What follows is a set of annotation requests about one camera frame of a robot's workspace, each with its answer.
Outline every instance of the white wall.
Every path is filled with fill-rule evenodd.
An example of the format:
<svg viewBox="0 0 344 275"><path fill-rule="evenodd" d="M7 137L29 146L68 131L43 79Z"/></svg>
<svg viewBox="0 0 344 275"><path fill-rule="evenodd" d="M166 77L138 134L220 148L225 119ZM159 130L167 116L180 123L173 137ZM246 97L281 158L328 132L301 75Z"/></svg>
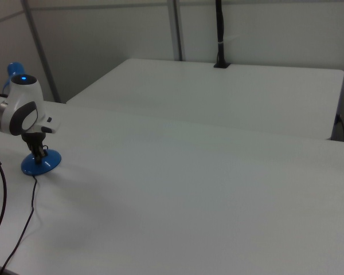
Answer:
<svg viewBox="0 0 344 275"><path fill-rule="evenodd" d="M23 63L26 73L38 78L44 99L53 101L20 1L0 0L0 93L8 78L6 67L14 61Z"/></svg>
<svg viewBox="0 0 344 275"><path fill-rule="evenodd" d="M98 6L120 1L73 0L74 9L69 2L54 9L61 3L56 2L29 4L63 102L128 58L174 59L166 0L122 7ZM89 3L97 6L88 8Z"/></svg>
<svg viewBox="0 0 344 275"><path fill-rule="evenodd" d="M223 5L223 12L225 37L237 36L225 43L227 61L344 70L344 2ZM186 61L215 62L215 6L182 3L181 21ZM344 120L344 85L339 111Z"/></svg>

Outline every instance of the blue joint cap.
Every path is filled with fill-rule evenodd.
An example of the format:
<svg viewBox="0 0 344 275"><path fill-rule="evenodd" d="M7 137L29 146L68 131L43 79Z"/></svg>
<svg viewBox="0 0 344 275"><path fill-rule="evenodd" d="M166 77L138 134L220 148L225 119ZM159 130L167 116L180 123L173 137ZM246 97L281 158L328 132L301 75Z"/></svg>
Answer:
<svg viewBox="0 0 344 275"><path fill-rule="evenodd" d="M24 67L19 62L10 63L7 66L7 73L9 77L13 76L14 74L25 74Z"/></svg>

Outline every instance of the table surface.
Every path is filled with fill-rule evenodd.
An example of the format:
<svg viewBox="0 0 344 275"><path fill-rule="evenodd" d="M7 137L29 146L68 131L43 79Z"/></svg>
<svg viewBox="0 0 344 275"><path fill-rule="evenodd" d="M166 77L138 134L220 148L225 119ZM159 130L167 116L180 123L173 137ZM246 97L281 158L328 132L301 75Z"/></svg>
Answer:
<svg viewBox="0 0 344 275"><path fill-rule="evenodd" d="M46 103L36 211L9 270L53 274L344 274L344 143ZM0 133L0 265L30 213L28 148ZM0 179L0 209L2 183Z"/></svg>
<svg viewBox="0 0 344 275"><path fill-rule="evenodd" d="M68 104L308 138L331 137L341 70L130 59Z"/></svg>

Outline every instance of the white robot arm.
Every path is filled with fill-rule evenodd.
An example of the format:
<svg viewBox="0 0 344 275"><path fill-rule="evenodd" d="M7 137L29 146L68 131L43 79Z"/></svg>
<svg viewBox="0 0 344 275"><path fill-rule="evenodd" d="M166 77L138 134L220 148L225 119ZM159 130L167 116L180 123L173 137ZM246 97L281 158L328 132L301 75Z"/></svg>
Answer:
<svg viewBox="0 0 344 275"><path fill-rule="evenodd" d="M18 136L23 133L55 133L59 121L44 110L44 99L38 80L28 74L13 76L10 93L0 95L0 132Z"/></svg>

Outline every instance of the black pole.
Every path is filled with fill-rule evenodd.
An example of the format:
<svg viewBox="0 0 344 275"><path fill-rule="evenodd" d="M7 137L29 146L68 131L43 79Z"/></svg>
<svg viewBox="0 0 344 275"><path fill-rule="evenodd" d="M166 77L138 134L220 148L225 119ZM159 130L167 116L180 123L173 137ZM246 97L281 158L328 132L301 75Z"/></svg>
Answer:
<svg viewBox="0 0 344 275"><path fill-rule="evenodd" d="M230 63L225 62L224 60L224 20L222 12L222 0L216 0L216 13L217 13L217 34L218 34L218 58L217 63L214 65L214 68L225 69L229 66Z"/></svg>

